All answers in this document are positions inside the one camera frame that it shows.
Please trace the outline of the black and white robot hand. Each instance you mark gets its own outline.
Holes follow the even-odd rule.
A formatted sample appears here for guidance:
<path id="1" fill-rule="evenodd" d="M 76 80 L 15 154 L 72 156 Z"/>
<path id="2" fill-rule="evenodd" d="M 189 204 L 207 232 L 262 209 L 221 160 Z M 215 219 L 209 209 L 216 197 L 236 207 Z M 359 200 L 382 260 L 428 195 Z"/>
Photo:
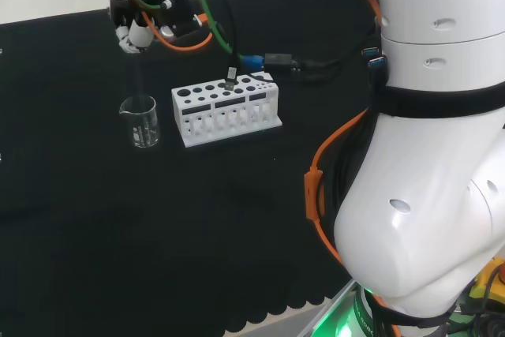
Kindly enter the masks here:
<path id="1" fill-rule="evenodd" d="M 154 34 L 134 1 L 110 0 L 109 15 L 114 23 L 119 47 L 125 53 L 139 54 L 150 46 Z"/>

